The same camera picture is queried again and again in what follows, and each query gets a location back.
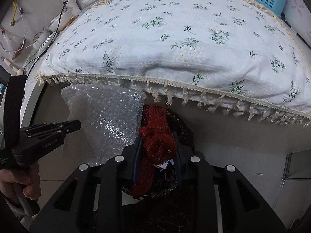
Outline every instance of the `white fabric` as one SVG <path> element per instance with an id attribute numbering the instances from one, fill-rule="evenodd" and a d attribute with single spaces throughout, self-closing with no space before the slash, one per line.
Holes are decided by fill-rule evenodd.
<path id="1" fill-rule="evenodd" d="M 42 78 L 152 81 L 184 88 L 183 97 L 192 89 L 310 117 L 301 51 L 278 22 L 242 0 L 111 0 L 56 41 Z"/>

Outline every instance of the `plastic bag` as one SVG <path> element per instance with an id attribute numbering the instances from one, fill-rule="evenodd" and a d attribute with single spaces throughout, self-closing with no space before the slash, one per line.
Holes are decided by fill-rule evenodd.
<path id="1" fill-rule="evenodd" d="M 23 44 L 24 40 L 22 38 L 15 36 L 12 32 L 6 30 L 2 31 L 1 45 L 3 49 L 9 51 L 7 52 L 7 59 L 14 60 L 15 58 L 17 58 L 23 50 Z"/>
<path id="2" fill-rule="evenodd" d="M 116 86 L 74 85 L 62 89 L 70 109 L 68 120 L 81 129 L 66 137 L 63 158 L 71 165 L 102 165 L 135 143 L 140 126 L 143 93 Z"/>

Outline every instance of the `black cable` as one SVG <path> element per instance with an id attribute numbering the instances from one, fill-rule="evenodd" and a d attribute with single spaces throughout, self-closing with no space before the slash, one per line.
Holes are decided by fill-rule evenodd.
<path id="1" fill-rule="evenodd" d="M 60 16 L 59 16 L 59 23 L 58 23 L 57 29 L 56 29 L 56 31 L 55 31 L 56 33 L 54 33 L 54 36 L 53 36 L 52 41 L 51 41 L 51 43 L 49 44 L 49 46 L 44 50 L 43 53 L 41 53 L 41 55 L 40 55 L 39 57 L 34 58 L 33 60 L 29 61 L 29 62 L 25 65 L 24 70 L 23 70 L 23 73 L 25 72 L 26 66 L 27 66 L 29 63 L 31 63 L 32 61 L 36 60 L 36 61 L 32 64 L 32 66 L 31 66 L 31 68 L 30 68 L 30 70 L 29 70 L 29 73 L 28 73 L 28 75 L 27 75 L 27 79 L 28 79 L 28 77 L 29 77 L 29 75 L 30 75 L 30 73 L 31 73 L 31 71 L 32 71 L 32 69 L 33 69 L 33 67 L 34 67 L 35 64 L 37 63 L 37 61 L 48 51 L 48 49 L 50 48 L 50 46 L 53 44 L 54 38 L 56 37 L 57 31 L 58 31 L 58 29 L 59 29 L 60 20 L 61 20 L 61 17 L 62 17 L 63 10 L 64 10 L 64 8 L 66 7 L 68 1 L 69 1 L 69 0 L 65 0 L 65 2 L 64 2 L 64 6 L 63 6 L 62 11 L 60 12 Z"/>

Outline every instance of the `human hand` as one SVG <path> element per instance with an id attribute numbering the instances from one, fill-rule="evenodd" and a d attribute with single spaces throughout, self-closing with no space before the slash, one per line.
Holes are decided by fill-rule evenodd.
<path id="1" fill-rule="evenodd" d="M 38 162 L 31 165 L 27 172 L 19 169 L 0 170 L 0 191 L 12 204 L 19 205 L 20 202 L 15 194 L 12 183 L 26 185 L 23 190 L 25 197 L 31 200 L 38 199 L 41 195 Z"/>

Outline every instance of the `screw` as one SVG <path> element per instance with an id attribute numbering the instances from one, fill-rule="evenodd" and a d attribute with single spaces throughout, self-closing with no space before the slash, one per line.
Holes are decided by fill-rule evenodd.
<path id="1" fill-rule="evenodd" d="M 235 167 L 234 167 L 233 165 L 228 165 L 228 166 L 227 166 L 227 170 L 228 170 L 229 172 L 234 172 L 234 171 L 235 171 Z"/>
<path id="2" fill-rule="evenodd" d="M 87 164 L 82 164 L 82 165 L 79 166 L 79 170 L 80 171 L 85 171 L 88 168 L 89 168 L 89 166 Z"/>
<path id="3" fill-rule="evenodd" d="M 190 160 L 193 162 L 193 163 L 198 163 L 200 161 L 200 158 L 197 157 L 197 156 L 193 156 L 190 158 Z"/>
<path id="4" fill-rule="evenodd" d="M 114 158 L 114 160 L 115 160 L 116 162 L 122 162 L 122 161 L 124 160 L 124 157 L 121 156 L 121 155 L 119 155 L 119 156 L 116 156 L 116 157 Z"/>

